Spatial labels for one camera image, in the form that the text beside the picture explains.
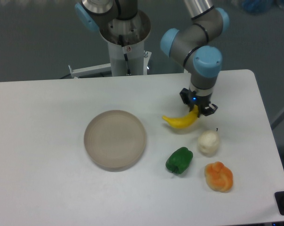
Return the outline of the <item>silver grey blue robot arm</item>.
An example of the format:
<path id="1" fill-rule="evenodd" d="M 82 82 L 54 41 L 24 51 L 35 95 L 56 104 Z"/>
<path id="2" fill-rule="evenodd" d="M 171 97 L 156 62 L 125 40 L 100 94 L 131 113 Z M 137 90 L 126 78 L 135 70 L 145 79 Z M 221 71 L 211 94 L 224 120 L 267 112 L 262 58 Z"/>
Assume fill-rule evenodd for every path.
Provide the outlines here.
<path id="1" fill-rule="evenodd" d="M 217 110 L 211 96 L 222 66 L 221 52 L 209 42 L 227 30 L 229 16 L 210 0 L 187 0 L 185 5 L 191 26 L 183 31 L 169 29 L 160 48 L 191 75 L 189 88 L 180 92 L 183 103 L 208 116 Z M 75 11 L 88 30 L 98 31 L 107 42 L 113 76 L 145 74 L 144 42 L 151 24 L 137 1 L 81 0 Z"/>

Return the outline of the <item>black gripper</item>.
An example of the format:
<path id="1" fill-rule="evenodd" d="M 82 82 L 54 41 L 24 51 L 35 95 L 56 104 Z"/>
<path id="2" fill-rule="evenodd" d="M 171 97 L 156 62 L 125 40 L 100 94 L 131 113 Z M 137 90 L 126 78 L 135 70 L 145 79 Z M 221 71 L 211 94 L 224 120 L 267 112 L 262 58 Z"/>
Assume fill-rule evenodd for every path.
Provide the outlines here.
<path id="1" fill-rule="evenodd" d="M 193 109 L 194 105 L 198 106 L 198 118 L 200 118 L 201 115 L 212 115 L 218 109 L 217 105 L 211 103 L 211 96 L 211 90 L 191 90 L 183 88 L 180 91 L 180 97 L 183 103 L 189 108 L 189 111 Z"/>

